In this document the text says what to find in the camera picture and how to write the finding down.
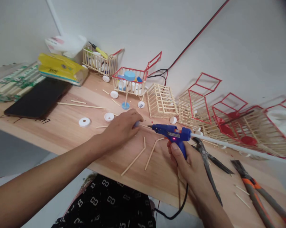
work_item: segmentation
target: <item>orange-handled pliers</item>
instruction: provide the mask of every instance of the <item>orange-handled pliers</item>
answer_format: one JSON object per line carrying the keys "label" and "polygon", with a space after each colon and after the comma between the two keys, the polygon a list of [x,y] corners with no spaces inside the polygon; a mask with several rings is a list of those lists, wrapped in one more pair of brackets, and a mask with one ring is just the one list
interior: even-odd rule
{"label": "orange-handled pliers", "polygon": [[257,181],[248,174],[248,172],[244,169],[244,167],[242,166],[239,160],[234,160],[231,162],[233,166],[235,167],[235,169],[239,172],[242,178],[242,181],[244,182],[245,188],[247,189],[247,192],[249,193],[250,198],[253,202],[253,205],[255,209],[257,210],[259,216],[261,217],[264,225],[267,228],[275,228],[255,190],[257,190],[265,198],[265,200],[268,201],[268,203],[274,208],[274,210],[280,215],[280,217],[282,217],[282,219],[286,223],[286,212],[276,202],[276,200],[273,199],[273,197],[269,193],[267,193],[266,190],[264,190],[257,183]]}

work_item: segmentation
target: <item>popsicle stick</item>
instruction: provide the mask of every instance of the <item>popsicle stick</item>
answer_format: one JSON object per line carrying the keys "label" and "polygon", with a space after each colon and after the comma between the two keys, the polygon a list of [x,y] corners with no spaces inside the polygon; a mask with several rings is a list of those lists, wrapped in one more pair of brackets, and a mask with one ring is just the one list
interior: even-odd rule
{"label": "popsicle stick", "polygon": [[218,146],[217,144],[212,143],[212,142],[209,142],[209,141],[206,141],[206,140],[202,140],[202,141],[207,142],[207,143],[209,143],[209,144],[212,144],[212,145],[214,145],[214,146]]}
{"label": "popsicle stick", "polygon": [[247,193],[247,191],[243,190],[241,187],[235,185],[236,188],[238,188],[239,190],[243,191],[244,193],[246,193],[247,195],[250,195],[249,193]]}
{"label": "popsicle stick", "polygon": [[108,95],[110,95],[110,93],[106,92],[105,90],[103,90],[105,93],[107,93]]}
{"label": "popsicle stick", "polygon": [[148,126],[146,126],[146,125],[143,125],[143,124],[140,124],[140,126],[142,126],[142,127],[147,127],[147,128],[149,128],[149,129],[151,129],[150,127],[148,127]]}
{"label": "popsicle stick", "polygon": [[235,195],[248,207],[250,208],[250,206],[237,194],[235,193]]}
{"label": "popsicle stick", "polygon": [[96,128],[105,128],[105,127],[108,127],[108,126],[99,126],[99,127],[96,127]]}
{"label": "popsicle stick", "polygon": [[150,158],[152,157],[153,150],[155,149],[157,142],[160,141],[160,140],[162,140],[162,139],[164,139],[164,138],[157,139],[157,140],[155,141],[155,143],[154,143],[154,145],[153,145],[153,149],[152,149],[152,151],[150,152],[150,155],[149,155],[149,158],[148,158],[148,161],[147,161],[147,163],[146,163],[146,166],[145,166],[145,169],[144,169],[144,170],[147,169],[147,166],[148,166],[148,164],[149,164]]}
{"label": "popsicle stick", "polygon": [[101,109],[106,109],[104,107],[96,107],[96,106],[89,106],[89,105],[80,105],[80,104],[69,104],[69,103],[62,103],[62,102],[57,102],[59,105],[72,105],[72,106],[80,106],[80,107],[87,107],[87,108],[101,108]]}
{"label": "popsicle stick", "polygon": [[111,99],[114,103],[116,103],[118,106],[120,106],[115,100]]}
{"label": "popsicle stick", "polygon": [[72,102],[76,102],[76,103],[81,103],[81,104],[87,104],[86,102],[82,102],[82,101],[75,101],[75,100],[71,100]]}
{"label": "popsicle stick", "polygon": [[145,145],[145,137],[144,137],[144,148],[141,150],[141,152],[136,156],[136,158],[130,163],[130,165],[124,170],[124,172],[121,174],[121,176],[123,176],[127,170],[134,164],[134,162],[140,157],[140,155],[143,153],[143,151],[145,150],[146,145]]}

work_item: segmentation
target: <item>yellow tissue pack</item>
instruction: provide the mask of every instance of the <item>yellow tissue pack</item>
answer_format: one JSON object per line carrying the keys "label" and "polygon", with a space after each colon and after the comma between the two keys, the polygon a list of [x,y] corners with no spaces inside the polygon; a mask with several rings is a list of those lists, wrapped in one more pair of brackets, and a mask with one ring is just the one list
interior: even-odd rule
{"label": "yellow tissue pack", "polygon": [[57,54],[40,53],[39,72],[50,78],[69,82],[75,86],[81,86],[88,76],[88,69],[76,62]]}

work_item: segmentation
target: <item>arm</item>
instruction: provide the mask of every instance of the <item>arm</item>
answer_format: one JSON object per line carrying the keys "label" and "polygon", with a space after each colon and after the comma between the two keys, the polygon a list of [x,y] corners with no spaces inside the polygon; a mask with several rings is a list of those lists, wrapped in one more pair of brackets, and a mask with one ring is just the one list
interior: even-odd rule
{"label": "arm", "polygon": [[188,142],[184,142],[187,160],[176,143],[169,146],[171,160],[178,165],[183,178],[197,200],[197,211],[205,228],[232,228],[233,225],[221,207],[207,177],[202,157]]}
{"label": "arm", "polygon": [[143,118],[135,109],[124,112],[102,134],[2,185],[0,227],[25,224],[89,164],[132,138],[139,130],[133,125],[139,120]]}

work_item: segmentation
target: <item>blue glue gun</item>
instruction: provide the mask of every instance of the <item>blue glue gun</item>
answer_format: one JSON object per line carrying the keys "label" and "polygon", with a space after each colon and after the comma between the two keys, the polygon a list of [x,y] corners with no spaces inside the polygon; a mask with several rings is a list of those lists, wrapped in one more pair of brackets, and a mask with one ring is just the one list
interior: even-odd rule
{"label": "blue glue gun", "polygon": [[183,141],[189,141],[191,139],[192,131],[190,129],[183,127],[181,130],[178,130],[176,126],[166,124],[153,124],[148,125],[148,127],[153,129],[156,133],[164,135],[171,143],[176,143],[186,159]]}

